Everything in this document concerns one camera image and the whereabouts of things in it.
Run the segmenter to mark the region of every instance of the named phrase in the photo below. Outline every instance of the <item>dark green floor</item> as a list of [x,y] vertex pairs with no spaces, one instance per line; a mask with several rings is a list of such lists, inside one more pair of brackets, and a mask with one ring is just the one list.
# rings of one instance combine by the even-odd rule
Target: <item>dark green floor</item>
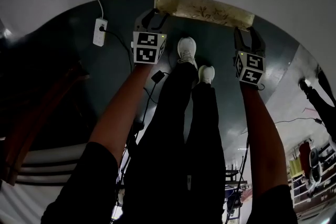
[[[107,29],[122,36],[129,46],[134,20],[146,9],[152,8],[153,2],[154,0],[102,0],[104,17],[108,20]],[[80,59],[83,67],[90,73],[90,79],[82,84],[82,89],[97,117],[102,114],[130,72],[127,53],[115,37],[107,34],[103,47],[92,43],[95,20],[100,16],[97,1],[84,4],[57,16],[19,42],[29,49],[31,60],[40,61],[41,64],[56,66],[75,58]],[[217,95],[219,130],[223,148],[229,147],[234,137],[246,127],[243,100],[233,67],[233,28],[177,17],[168,18],[165,26],[169,29],[166,50],[153,73],[158,69],[170,72],[170,66],[174,67],[177,62],[178,40],[185,34],[193,37],[197,43],[196,61],[205,59],[216,70],[213,87]],[[267,46],[267,73],[263,81],[265,90],[260,93],[266,102],[286,72],[299,44],[261,18],[255,18],[254,27]],[[243,33],[243,37],[246,44],[249,44],[249,35]],[[163,81],[155,89],[155,100],[159,97],[162,83]],[[153,84],[149,80],[146,87],[151,90]],[[142,115],[146,103],[145,92],[143,96],[139,116]],[[150,102],[146,124],[153,114],[154,106]],[[191,118],[192,102],[186,111],[185,136],[188,134]]]

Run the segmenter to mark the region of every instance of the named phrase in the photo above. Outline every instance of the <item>black shoe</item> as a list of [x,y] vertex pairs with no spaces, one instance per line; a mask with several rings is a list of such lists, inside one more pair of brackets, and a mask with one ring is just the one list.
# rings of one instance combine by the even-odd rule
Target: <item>black shoe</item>
[[304,78],[299,80],[299,86],[300,86],[300,89],[301,89],[306,95],[308,95],[309,88],[311,88],[311,87],[309,87],[309,86],[306,84]]

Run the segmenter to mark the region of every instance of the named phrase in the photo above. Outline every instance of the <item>black sleeve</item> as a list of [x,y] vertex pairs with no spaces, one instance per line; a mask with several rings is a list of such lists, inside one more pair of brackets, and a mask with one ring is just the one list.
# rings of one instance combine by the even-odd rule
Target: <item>black sleeve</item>
[[253,200],[252,212],[247,223],[297,224],[290,188],[287,185],[277,186]]
[[107,223],[116,203],[118,165],[98,143],[88,143],[73,174],[41,223]]

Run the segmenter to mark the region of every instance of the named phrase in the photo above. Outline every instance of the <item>foot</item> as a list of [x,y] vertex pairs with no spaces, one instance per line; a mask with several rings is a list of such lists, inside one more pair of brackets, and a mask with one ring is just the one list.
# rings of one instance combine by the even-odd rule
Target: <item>foot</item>
[[300,89],[307,95],[309,91],[309,86],[306,84],[305,78],[299,80]]
[[204,82],[207,84],[211,84],[215,77],[215,68],[213,66],[207,67],[207,66],[201,66],[198,70],[198,78],[199,83]]
[[197,69],[195,61],[196,42],[191,38],[181,38],[177,45],[178,55],[181,57],[179,63],[189,62]]

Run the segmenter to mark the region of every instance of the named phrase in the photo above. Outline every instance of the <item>power strip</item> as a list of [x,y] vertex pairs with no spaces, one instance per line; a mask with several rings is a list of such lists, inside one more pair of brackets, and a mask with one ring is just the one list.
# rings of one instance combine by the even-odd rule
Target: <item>power strip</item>
[[102,32],[99,30],[99,27],[104,27],[104,30],[106,30],[107,27],[107,20],[104,20],[102,18],[96,19],[96,25],[95,25],[95,31],[93,33],[93,44],[102,47],[104,45],[105,40],[105,32]]

